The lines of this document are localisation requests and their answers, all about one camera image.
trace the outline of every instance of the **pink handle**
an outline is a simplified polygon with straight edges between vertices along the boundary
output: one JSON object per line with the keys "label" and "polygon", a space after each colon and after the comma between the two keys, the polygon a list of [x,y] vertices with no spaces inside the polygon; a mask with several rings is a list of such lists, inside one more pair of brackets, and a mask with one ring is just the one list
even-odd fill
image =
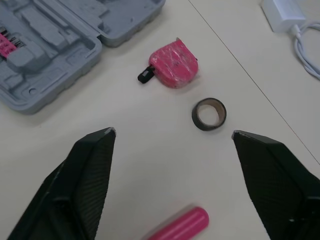
{"label": "pink handle", "polygon": [[209,225],[209,215],[195,207],[151,236],[148,240],[189,240]]}

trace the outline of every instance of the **charging cable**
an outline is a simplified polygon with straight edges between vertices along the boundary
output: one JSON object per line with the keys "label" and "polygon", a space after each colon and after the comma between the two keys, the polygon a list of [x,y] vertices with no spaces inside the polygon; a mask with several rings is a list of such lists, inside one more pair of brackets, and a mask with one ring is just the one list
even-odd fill
{"label": "charging cable", "polygon": [[294,41],[294,50],[296,55],[299,57],[301,62],[304,65],[304,69],[310,73],[311,75],[315,76],[317,79],[320,80],[320,67],[314,64],[306,55],[302,35],[307,31],[307,29],[315,29],[320,31],[320,22],[312,22],[307,25],[302,26],[301,28],[298,25],[294,25],[291,28],[292,34],[295,36]]}

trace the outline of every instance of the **white power adapter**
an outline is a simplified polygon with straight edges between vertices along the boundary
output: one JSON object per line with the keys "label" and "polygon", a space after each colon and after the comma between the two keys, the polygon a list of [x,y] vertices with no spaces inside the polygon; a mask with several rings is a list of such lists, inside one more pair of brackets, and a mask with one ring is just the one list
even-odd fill
{"label": "white power adapter", "polygon": [[301,27],[306,21],[295,0],[263,0],[262,9],[275,33],[288,32],[294,25]]}
{"label": "white power adapter", "polygon": [[295,36],[294,50],[304,69],[320,80],[320,67],[306,55],[302,35],[307,29],[320,31],[320,22],[303,25],[306,17],[296,0],[263,0],[262,9],[275,33],[291,32]]}

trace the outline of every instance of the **plastic tool case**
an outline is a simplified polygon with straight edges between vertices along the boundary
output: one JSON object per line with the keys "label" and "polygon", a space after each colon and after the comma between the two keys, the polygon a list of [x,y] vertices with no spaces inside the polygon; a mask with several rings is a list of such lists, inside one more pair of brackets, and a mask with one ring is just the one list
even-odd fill
{"label": "plastic tool case", "polygon": [[0,27],[24,46],[0,57],[0,100],[34,114],[161,11],[166,0],[0,0]]}

